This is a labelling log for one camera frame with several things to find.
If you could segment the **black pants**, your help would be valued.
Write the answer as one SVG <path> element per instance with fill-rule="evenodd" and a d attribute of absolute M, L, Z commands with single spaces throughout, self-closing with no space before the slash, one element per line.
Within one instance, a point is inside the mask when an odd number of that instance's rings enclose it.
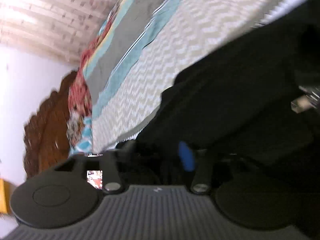
<path fill-rule="evenodd" d="M 121 166 L 127 184 L 186 185 L 179 142 L 205 152 L 210 197 L 254 229 L 293 225 L 319 239 L 319 111 L 292 101 L 319 86 L 319 0 L 180 72 Z"/>

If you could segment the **smartphone with lit screen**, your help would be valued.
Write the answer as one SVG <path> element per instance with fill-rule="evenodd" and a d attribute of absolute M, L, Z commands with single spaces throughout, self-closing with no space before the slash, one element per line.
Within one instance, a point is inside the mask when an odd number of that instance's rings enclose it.
<path fill-rule="evenodd" d="M 103 187 L 103 171 L 100 168 L 98 154 L 89 154 L 86 163 L 86 179 L 94 188 L 101 190 Z"/>

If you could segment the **teal white patterned pillow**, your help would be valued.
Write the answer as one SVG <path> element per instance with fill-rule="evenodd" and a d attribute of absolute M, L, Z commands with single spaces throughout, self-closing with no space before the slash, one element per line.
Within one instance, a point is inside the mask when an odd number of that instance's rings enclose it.
<path fill-rule="evenodd" d="M 67 122 L 66 135 L 70 145 L 69 155 L 92 152 L 93 136 L 90 116 L 73 115 Z"/>

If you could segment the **red floral cloth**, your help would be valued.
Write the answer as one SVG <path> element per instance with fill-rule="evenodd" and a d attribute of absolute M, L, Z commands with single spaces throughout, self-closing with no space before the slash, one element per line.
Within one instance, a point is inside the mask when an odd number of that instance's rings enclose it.
<path fill-rule="evenodd" d="M 81 55 L 80 67 L 77 72 L 76 78 L 69 89 L 68 94 L 68 109 L 70 119 L 67 124 L 67 138 L 72 148 L 80 142 L 82 135 L 81 131 L 84 128 L 84 118 L 91 116 L 92 100 L 90 92 L 86 85 L 84 75 L 82 73 L 86 63 L 94 54 L 98 46 L 101 44 L 107 33 L 109 32 L 122 0 L 117 0 L 114 7 L 110 11 L 107 20 L 101 26 L 97 36 L 89 43 L 87 48 Z"/>

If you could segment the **carved wooden headboard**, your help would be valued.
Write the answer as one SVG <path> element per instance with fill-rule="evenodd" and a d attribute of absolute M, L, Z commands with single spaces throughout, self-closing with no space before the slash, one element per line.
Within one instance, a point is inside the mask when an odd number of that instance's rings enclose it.
<path fill-rule="evenodd" d="M 68 93 L 75 77 L 76 71 L 66 75 L 24 126 L 23 165 L 28 179 L 68 158 Z"/>

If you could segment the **blue patterned bedspread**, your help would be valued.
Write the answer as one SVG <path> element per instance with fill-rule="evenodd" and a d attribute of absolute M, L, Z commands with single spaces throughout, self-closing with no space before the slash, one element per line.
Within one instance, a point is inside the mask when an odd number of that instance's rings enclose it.
<path fill-rule="evenodd" d="M 176 75 L 306 0 L 123 0 L 82 73 L 92 100 L 91 153 L 133 139 Z"/>

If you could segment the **leaf patterned curtain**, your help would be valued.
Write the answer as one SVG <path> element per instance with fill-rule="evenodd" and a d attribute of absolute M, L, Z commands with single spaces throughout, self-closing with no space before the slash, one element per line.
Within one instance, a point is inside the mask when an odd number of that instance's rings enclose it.
<path fill-rule="evenodd" d="M 1 44 L 78 64 L 117 0 L 1 0 Z"/>

